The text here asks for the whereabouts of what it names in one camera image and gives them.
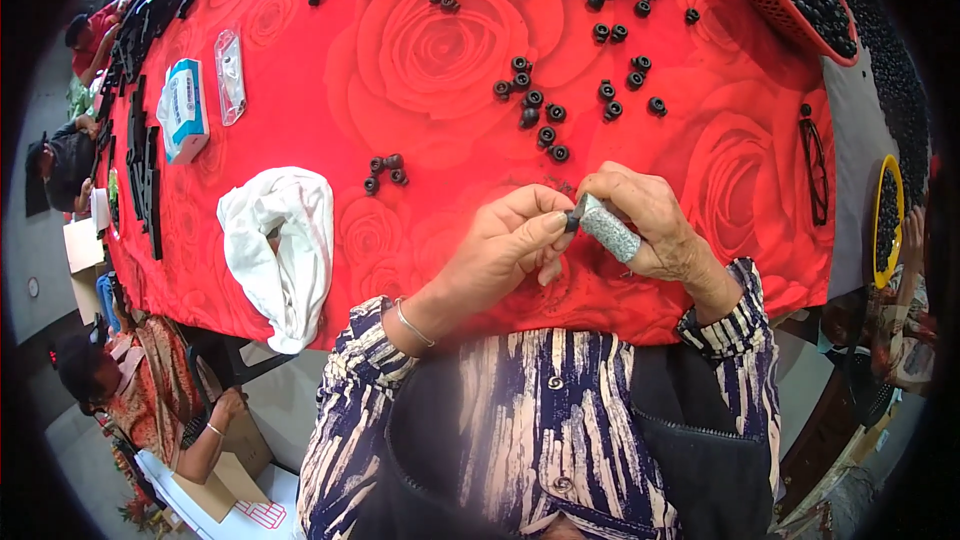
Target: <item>yellow bowl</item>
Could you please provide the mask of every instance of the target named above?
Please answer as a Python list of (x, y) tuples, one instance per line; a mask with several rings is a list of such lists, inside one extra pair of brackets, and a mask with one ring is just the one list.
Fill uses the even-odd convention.
[[(877, 228), (880, 226), (881, 218), (881, 187), (883, 185), (883, 173), (890, 170), (894, 173), (896, 180), (896, 212), (899, 215), (900, 222), (896, 224), (894, 235), (894, 248), (890, 251), (890, 258), (887, 258), (887, 268), (884, 271), (877, 270)], [(901, 241), (904, 238), (904, 178), (900, 174), (900, 166), (893, 155), (887, 155), (883, 159), (883, 166), (880, 168), (879, 179), (876, 180), (876, 197), (873, 198), (873, 242), (872, 255), (870, 262), (873, 263), (873, 283), (877, 288), (885, 288), (890, 282), (890, 276), (894, 274), (897, 268), (897, 258), (900, 257)]]

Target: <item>black shirt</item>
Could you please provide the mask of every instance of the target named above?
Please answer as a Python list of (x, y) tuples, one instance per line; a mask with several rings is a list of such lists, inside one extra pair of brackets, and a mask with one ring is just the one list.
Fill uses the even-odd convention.
[(55, 210), (72, 213), (73, 201), (80, 196), (84, 180), (93, 169), (96, 142), (70, 121), (57, 129), (47, 144), (54, 153), (50, 179), (44, 185), (47, 200)]

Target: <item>red shirt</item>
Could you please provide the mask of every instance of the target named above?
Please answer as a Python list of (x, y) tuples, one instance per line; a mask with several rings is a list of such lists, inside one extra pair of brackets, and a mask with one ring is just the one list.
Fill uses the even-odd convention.
[(94, 13), (88, 19), (90, 30), (93, 31), (93, 39), (87, 46), (73, 49), (73, 73), (79, 77), (83, 72), (93, 64), (93, 57), (100, 48), (100, 41), (104, 39), (107, 32), (114, 26), (114, 21), (108, 21), (112, 15), (115, 15), (117, 8), (113, 3), (104, 6)]

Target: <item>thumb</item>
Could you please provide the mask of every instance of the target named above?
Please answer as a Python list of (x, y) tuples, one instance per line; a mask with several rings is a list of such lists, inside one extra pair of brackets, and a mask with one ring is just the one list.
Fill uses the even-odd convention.
[(528, 219), (506, 236), (506, 252), (510, 258), (519, 260), (558, 241), (564, 234), (565, 227), (567, 215), (560, 210)]

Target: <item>black vest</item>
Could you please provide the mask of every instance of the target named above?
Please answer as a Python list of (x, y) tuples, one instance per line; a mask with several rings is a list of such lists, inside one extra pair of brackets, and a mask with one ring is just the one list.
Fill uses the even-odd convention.
[[(351, 540), (518, 539), (457, 501), (460, 373), (450, 357), (422, 361), (390, 412), (376, 486)], [(630, 402), (685, 540), (755, 540), (773, 515), (765, 438), (737, 434), (713, 366), (687, 344), (638, 348)]]

